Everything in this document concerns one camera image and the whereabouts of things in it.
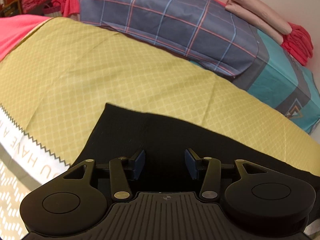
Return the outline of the blue plaid folded blanket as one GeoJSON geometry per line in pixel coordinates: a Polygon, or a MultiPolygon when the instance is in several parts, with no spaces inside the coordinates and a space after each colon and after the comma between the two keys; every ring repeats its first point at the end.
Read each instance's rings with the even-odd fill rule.
{"type": "Polygon", "coordinates": [[[254,29],[215,0],[79,0],[80,20],[235,77],[255,61],[254,29]]]}

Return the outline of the black pants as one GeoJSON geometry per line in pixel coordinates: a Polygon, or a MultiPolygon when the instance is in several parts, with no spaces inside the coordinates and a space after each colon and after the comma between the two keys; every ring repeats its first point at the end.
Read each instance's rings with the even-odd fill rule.
{"type": "Polygon", "coordinates": [[[223,164],[244,159],[301,179],[319,193],[319,177],[284,161],[256,151],[229,137],[179,119],[139,113],[106,104],[74,165],[94,159],[106,164],[117,157],[146,153],[140,176],[143,191],[190,191],[191,177],[184,163],[184,151],[191,148],[201,158],[213,157],[223,164]]]}

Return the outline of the teal grey folded blanket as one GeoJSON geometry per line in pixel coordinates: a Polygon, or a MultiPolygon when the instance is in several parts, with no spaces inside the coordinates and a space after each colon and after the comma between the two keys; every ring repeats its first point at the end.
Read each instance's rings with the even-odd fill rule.
{"type": "Polygon", "coordinates": [[[256,39],[257,57],[242,74],[225,78],[310,134],[319,124],[319,91],[312,72],[265,33],[245,26],[256,39]]]}

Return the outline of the pink folded cloth stack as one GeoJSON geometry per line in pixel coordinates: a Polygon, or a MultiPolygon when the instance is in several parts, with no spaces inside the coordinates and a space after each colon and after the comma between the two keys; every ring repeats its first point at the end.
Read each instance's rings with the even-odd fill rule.
{"type": "Polygon", "coordinates": [[[291,25],[261,0],[227,0],[225,9],[255,26],[279,45],[284,42],[284,36],[292,32],[291,25]]]}

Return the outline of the pink bed cover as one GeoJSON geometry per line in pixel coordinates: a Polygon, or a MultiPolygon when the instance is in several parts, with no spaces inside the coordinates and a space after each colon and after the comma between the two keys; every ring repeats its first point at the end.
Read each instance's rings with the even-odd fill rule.
{"type": "Polygon", "coordinates": [[[3,60],[30,31],[49,19],[49,17],[39,15],[1,17],[0,59],[3,60]]]}

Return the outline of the yellow patterned bed sheet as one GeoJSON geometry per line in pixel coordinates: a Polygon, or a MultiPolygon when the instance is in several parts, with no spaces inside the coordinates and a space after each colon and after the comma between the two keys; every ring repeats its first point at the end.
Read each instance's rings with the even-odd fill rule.
{"type": "Polygon", "coordinates": [[[182,119],[319,175],[319,144],[229,81],[123,34],[64,17],[1,60],[1,239],[22,199],[76,160],[105,103],[182,119]]]}

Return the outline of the red folded cloth stack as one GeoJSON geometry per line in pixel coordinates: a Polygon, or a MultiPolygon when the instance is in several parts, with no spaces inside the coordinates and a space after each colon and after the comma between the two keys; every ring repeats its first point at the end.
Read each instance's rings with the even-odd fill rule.
{"type": "Polygon", "coordinates": [[[301,25],[289,22],[292,31],[283,35],[281,47],[294,57],[302,66],[306,66],[308,59],[313,57],[313,44],[308,31],[301,25]]]}

